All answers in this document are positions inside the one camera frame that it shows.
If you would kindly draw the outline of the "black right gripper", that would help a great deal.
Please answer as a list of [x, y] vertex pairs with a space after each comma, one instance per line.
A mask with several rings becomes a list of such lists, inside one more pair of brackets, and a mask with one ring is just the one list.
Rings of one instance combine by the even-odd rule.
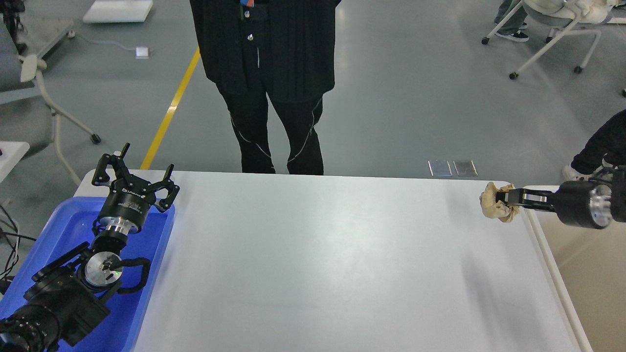
[[[549, 203], [552, 197], [554, 205]], [[555, 212], [562, 223], [588, 229], [604, 229], [610, 225], [613, 219], [611, 200], [610, 187], [595, 182], [565, 182], [556, 192], [524, 188], [496, 192], [496, 202]]]

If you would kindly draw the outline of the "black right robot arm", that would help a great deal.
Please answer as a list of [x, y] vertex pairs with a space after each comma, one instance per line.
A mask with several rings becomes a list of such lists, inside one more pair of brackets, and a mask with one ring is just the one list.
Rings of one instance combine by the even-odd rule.
[[481, 206], [485, 215], [495, 211], [491, 218], [504, 218], [523, 207], [555, 213], [565, 225], [604, 229], [626, 220], [625, 167], [603, 168], [588, 180], [564, 182], [554, 192], [513, 186], [485, 190]]

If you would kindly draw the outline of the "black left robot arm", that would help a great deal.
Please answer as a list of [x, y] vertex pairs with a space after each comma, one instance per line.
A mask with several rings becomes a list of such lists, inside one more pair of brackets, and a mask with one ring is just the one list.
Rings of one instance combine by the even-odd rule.
[[172, 181], [174, 165], [150, 182], [131, 174], [119, 155], [103, 154], [92, 185], [108, 196], [92, 223], [92, 242], [83, 242], [45, 265], [33, 276], [25, 304], [1, 321], [3, 352], [55, 352], [60, 341], [77, 345], [110, 314], [106, 303], [115, 294], [134, 294], [148, 283], [152, 261], [123, 259], [129, 235], [141, 232], [151, 208], [163, 213], [180, 187]]

